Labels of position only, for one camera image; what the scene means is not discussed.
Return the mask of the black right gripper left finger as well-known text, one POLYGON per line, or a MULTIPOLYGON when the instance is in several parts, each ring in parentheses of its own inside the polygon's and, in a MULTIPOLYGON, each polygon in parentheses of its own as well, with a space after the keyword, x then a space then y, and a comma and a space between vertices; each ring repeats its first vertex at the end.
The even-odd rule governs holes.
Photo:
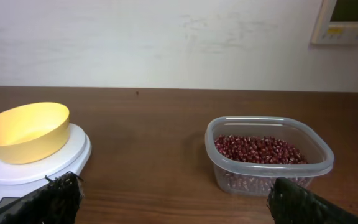
POLYGON ((0 208, 0 224, 74 224, 84 197, 83 179, 69 171, 0 208))

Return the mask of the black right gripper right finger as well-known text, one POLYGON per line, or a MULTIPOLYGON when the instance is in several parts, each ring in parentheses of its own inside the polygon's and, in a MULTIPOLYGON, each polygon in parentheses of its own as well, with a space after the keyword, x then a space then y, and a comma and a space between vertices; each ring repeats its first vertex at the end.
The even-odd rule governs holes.
POLYGON ((270 188, 267 206, 275 224, 358 224, 354 214, 284 177, 270 188))

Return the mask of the yellow plastic bowl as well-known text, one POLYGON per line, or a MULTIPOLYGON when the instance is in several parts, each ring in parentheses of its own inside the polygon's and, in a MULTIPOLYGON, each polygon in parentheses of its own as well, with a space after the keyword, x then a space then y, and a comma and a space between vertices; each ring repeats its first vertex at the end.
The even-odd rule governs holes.
POLYGON ((0 160, 26 164, 60 150, 70 136, 70 110, 54 102, 31 103, 0 113, 0 160))

